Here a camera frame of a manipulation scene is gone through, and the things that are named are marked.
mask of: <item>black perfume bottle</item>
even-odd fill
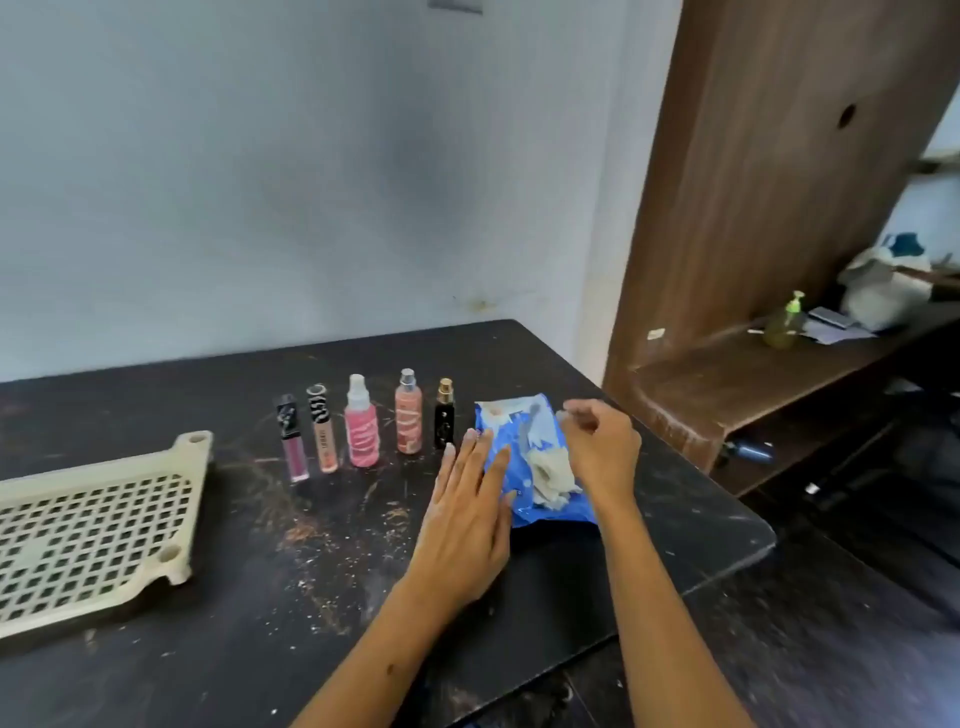
[[[453,442],[453,380],[446,377],[440,380],[437,390],[437,405],[433,410],[433,444],[445,448]]]

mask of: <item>hand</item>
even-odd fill
[[[630,417],[600,400],[568,400],[557,419],[570,450],[570,467],[597,515],[635,505],[640,433]]]
[[[442,619],[453,617],[480,598],[510,558],[512,491],[500,497],[510,449],[496,454],[487,473],[493,432],[464,435],[460,455],[447,444],[430,505],[402,581],[438,607]]]

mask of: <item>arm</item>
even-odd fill
[[[510,506],[500,497],[510,451],[487,473],[492,432],[447,445],[410,567],[370,628],[291,728],[385,728],[434,641],[480,598],[510,557]]]
[[[752,726],[673,588],[634,497],[640,436],[599,400],[560,413],[570,465],[607,553],[613,609],[636,725]]]

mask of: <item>person's left hand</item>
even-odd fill
[[[510,558],[511,505],[500,497],[510,449],[497,453],[486,474],[493,433],[464,435],[460,455],[447,444],[433,496],[423,517],[410,568],[401,580],[452,619],[480,598]]]

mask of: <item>purple lip gloss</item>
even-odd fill
[[[283,454],[287,456],[287,468],[290,480],[298,483],[310,477],[306,467],[306,454],[303,452],[303,438],[297,425],[297,401],[293,395],[281,395],[274,400],[276,405],[276,423],[280,425],[280,442]]]

